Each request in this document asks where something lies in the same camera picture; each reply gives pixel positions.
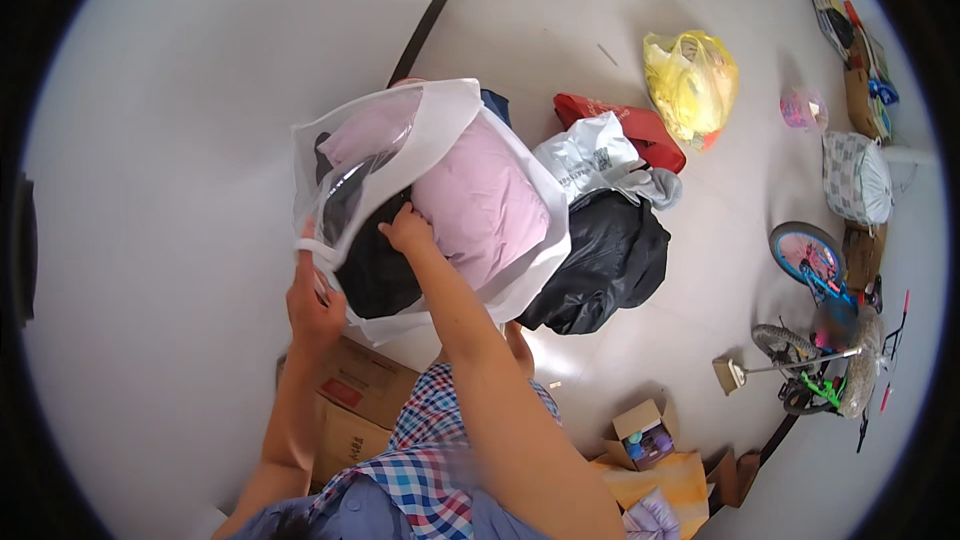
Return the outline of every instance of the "children's bicycle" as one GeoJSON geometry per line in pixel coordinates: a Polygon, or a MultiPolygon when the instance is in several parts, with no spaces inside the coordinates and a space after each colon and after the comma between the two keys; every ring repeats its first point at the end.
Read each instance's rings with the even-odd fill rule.
{"type": "Polygon", "coordinates": [[[778,225],[769,243],[776,263],[810,288],[817,307],[810,339],[783,325],[757,325],[751,331],[753,343],[775,366],[788,366],[780,369],[786,378],[778,393],[783,408],[795,415],[858,417],[873,392],[883,350],[882,322],[877,317],[883,309],[881,276],[866,291],[851,294],[844,281],[846,260],[836,240],[810,223],[778,225]],[[860,352],[846,358],[843,375],[828,376],[830,361],[858,348],[860,352]]]}

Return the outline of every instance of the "patterned bag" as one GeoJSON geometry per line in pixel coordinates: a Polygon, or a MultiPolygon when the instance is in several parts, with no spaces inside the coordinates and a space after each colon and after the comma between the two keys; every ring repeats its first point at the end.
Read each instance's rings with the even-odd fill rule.
{"type": "Polygon", "coordinates": [[[837,215],[861,225],[890,218],[890,168],[881,149],[861,134],[826,132],[823,142],[823,193],[837,215]]]}

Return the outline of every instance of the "white floor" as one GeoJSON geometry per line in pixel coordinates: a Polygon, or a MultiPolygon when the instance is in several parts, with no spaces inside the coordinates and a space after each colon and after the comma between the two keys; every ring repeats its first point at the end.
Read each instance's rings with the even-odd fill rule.
{"type": "MultiPolygon", "coordinates": [[[[778,270],[767,234],[802,220],[839,235],[842,222],[823,198],[819,137],[788,128],[778,100],[808,84],[823,94],[830,128],[851,129],[842,61],[810,0],[449,0],[413,67],[423,78],[479,78],[510,100],[514,130],[534,147],[561,131],[557,93],[649,107],[643,36],[695,29],[723,40],[740,89],[714,147],[687,151],[681,202],[657,215],[673,235],[666,280],[596,333],[527,333],[536,377],[561,382],[552,393],[588,456],[611,418],[646,398],[672,400],[680,448],[705,456],[760,449],[783,420],[778,374],[726,397],[711,361],[730,354],[764,365],[750,341],[755,323],[782,316],[799,332],[810,327],[810,295],[778,270]]],[[[416,349],[390,346],[395,356],[406,350],[416,349]]]]}

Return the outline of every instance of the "hand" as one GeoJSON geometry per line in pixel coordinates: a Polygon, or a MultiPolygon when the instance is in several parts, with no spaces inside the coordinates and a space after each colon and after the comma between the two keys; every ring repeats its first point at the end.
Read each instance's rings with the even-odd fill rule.
{"type": "Polygon", "coordinates": [[[433,228],[409,202],[400,207],[400,211],[393,218],[392,225],[381,223],[376,226],[376,229],[387,237],[394,250],[404,255],[418,246],[434,246],[433,228]]]}
{"type": "MultiPolygon", "coordinates": [[[[313,238],[314,227],[313,218],[308,218],[301,235],[313,238]]],[[[293,331],[288,358],[303,357],[309,366],[318,363],[344,330],[347,298],[331,288],[327,276],[313,266],[313,253],[309,250],[301,250],[297,256],[294,282],[287,290],[287,315],[293,331]],[[326,304],[317,295],[314,276],[323,286],[326,304]]]]}

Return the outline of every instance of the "blue shirt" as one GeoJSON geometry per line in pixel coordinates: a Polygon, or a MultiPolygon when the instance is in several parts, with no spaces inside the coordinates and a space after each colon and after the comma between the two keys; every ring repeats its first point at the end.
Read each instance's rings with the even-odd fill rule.
{"type": "MultiPolygon", "coordinates": [[[[249,518],[230,538],[267,538],[277,529],[284,510],[308,513],[315,496],[281,500],[249,518]]],[[[472,493],[471,521],[477,540],[544,540],[548,537],[522,522],[483,490],[472,493]]],[[[312,540],[412,540],[413,528],[380,486],[357,475],[342,495],[312,516],[312,540]]]]}

